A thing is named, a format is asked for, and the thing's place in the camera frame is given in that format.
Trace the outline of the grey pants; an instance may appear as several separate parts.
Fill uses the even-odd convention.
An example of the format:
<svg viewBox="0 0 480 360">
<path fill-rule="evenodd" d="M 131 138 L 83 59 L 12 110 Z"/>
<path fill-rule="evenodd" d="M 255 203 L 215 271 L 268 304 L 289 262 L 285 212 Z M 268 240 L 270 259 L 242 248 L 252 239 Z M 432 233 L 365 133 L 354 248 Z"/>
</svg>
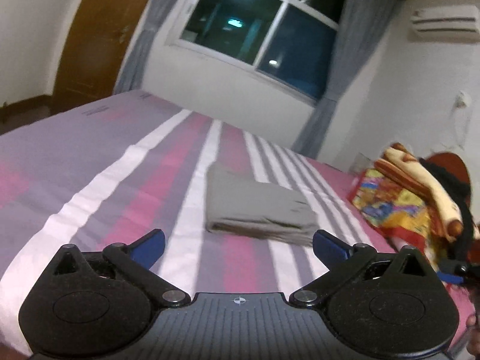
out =
<svg viewBox="0 0 480 360">
<path fill-rule="evenodd" d="M 208 168 L 205 226 L 298 246 L 310 246 L 317 214 L 304 195 L 277 184 L 258 182 L 214 163 Z"/>
</svg>

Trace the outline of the colourful folded blanket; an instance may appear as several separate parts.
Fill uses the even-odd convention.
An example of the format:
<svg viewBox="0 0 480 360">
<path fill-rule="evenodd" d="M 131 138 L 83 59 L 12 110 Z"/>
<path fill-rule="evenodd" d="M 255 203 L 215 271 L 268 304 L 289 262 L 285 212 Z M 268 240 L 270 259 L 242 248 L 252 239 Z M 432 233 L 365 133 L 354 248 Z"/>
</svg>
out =
<svg viewBox="0 0 480 360">
<path fill-rule="evenodd" d="M 393 248 L 411 245 L 439 269 L 439 260 L 447 256 L 445 240 L 439 236 L 441 221 L 422 198 L 370 167 L 358 177 L 349 200 Z"/>
</svg>

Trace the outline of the red white headboard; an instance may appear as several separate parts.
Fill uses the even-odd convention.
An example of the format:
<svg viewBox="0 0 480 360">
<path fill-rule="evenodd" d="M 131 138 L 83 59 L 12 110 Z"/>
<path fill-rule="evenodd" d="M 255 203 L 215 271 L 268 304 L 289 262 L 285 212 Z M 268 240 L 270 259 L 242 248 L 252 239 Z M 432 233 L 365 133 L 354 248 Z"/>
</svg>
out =
<svg viewBox="0 0 480 360">
<path fill-rule="evenodd" d="M 479 227 L 470 211 L 472 189 L 470 174 L 463 160 L 454 153 L 443 152 L 429 158 L 421 158 L 421 165 L 440 183 L 450 200 L 460 210 L 463 228 L 459 235 L 448 240 L 448 224 L 443 220 L 440 209 L 435 208 L 438 217 L 437 237 L 443 239 L 447 258 L 461 262 L 470 261 L 470 250 L 479 239 Z"/>
</svg>

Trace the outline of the cream brown plush blanket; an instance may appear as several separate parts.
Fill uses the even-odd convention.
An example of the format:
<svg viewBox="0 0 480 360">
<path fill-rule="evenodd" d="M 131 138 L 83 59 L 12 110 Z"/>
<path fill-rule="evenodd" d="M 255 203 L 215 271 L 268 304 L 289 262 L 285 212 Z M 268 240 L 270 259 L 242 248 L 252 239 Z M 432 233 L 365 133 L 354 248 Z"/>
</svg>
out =
<svg viewBox="0 0 480 360">
<path fill-rule="evenodd" d="M 461 233 L 463 228 L 460 210 L 450 200 L 440 183 L 421 165 L 420 158 L 396 142 L 385 149 L 382 157 L 373 163 L 376 170 L 424 199 L 433 209 L 440 209 L 448 224 L 448 240 Z"/>
</svg>

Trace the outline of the white air conditioner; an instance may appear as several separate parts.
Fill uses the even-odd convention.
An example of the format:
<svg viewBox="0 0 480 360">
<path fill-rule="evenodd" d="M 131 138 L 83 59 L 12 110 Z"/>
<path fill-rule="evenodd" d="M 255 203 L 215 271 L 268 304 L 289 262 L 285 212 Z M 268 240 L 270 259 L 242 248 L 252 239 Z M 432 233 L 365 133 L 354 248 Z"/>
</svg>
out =
<svg viewBox="0 0 480 360">
<path fill-rule="evenodd" d="M 479 43 L 479 8 L 467 4 L 416 9 L 410 16 L 408 40 Z"/>
</svg>

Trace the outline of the white framed window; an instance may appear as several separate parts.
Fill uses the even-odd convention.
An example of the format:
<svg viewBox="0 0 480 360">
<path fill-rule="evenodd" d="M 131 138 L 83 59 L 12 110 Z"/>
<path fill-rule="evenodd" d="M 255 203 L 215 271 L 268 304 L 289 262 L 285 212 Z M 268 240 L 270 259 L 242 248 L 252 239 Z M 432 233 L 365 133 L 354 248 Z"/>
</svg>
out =
<svg viewBox="0 0 480 360">
<path fill-rule="evenodd" d="M 187 0 L 172 43 L 316 104 L 326 91 L 346 0 Z"/>
</svg>

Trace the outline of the grey curtain right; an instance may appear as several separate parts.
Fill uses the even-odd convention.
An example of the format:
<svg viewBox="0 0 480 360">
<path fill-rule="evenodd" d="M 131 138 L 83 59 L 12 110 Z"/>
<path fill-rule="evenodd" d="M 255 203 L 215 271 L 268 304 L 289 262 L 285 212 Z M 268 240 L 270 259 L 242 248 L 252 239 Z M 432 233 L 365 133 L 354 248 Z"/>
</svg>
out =
<svg viewBox="0 0 480 360">
<path fill-rule="evenodd" d="M 336 107 L 373 55 L 403 0 L 346 0 L 339 22 L 325 91 L 292 150 L 315 158 Z"/>
</svg>

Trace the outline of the grey curtain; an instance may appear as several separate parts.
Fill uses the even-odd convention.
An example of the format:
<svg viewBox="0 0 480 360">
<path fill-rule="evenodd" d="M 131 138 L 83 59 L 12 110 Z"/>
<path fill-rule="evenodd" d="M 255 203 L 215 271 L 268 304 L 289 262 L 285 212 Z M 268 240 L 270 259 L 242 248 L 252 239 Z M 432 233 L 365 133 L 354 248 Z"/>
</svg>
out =
<svg viewBox="0 0 480 360">
<path fill-rule="evenodd" d="M 346 0 L 339 22 L 325 91 L 292 150 L 315 158 L 336 107 L 373 55 L 403 0 Z"/>
<path fill-rule="evenodd" d="M 142 86 L 146 64 L 155 36 L 176 2 L 177 0 L 150 0 L 142 30 L 118 75 L 113 94 L 136 90 Z"/>
</svg>

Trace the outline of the brown wooden door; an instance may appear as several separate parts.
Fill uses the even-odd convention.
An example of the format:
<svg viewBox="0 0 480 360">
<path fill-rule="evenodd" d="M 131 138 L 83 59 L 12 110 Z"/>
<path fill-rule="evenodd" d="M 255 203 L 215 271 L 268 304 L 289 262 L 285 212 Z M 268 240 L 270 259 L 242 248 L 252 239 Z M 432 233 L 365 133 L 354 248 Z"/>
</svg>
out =
<svg viewBox="0 0 480 360">
<path fill-rule="evenodd" d="M 59 61 L 53 114 L 112 95 L 149 0 L 81 0 Z"/>
</svg>

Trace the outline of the grey curtain left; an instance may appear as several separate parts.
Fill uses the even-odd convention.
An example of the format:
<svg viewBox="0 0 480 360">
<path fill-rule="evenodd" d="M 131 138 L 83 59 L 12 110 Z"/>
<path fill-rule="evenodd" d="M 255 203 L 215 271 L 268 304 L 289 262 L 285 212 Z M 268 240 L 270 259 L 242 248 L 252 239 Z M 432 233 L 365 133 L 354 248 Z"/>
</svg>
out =
<svg viewBox="0 0 480 360">
<path fill-rule="evenodd" d="M 142 86 L 146 64 L 155 36 L 176 2 L 177 0 L 150 0 L 142 30 L 118 75 L 113 94 L 136 90 Z"/>
</svg>

